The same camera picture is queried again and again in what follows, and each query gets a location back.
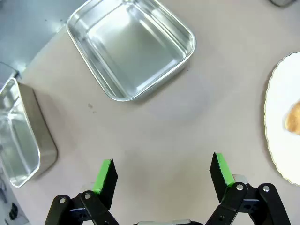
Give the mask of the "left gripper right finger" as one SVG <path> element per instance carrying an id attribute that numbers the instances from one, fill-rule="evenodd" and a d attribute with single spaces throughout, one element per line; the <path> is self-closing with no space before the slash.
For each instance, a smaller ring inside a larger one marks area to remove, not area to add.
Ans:
<path id="1" fill-rule="evenodd" d="M 276 187 L 257 188 L 236 181 L 222 153 L 213 153 L 210 174 L 219 205 L 207 225 L 230 225 L 238 213 L 247 213 L 255 225 L 289 225 L 291 222 Z"/>

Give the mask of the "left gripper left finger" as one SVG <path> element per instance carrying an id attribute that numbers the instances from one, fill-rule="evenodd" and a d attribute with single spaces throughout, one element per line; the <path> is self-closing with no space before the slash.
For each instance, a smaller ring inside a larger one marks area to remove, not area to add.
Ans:
<path id="1" fill-rule="evenodd" d="M 117 225 L 109 212 L 118 175 L 112 159 L 106 159 L 91 190 L 70 198 L 58 195 L 49 209 L 46 225 L 82 225 L 91 221 L 95 225 Z"/>

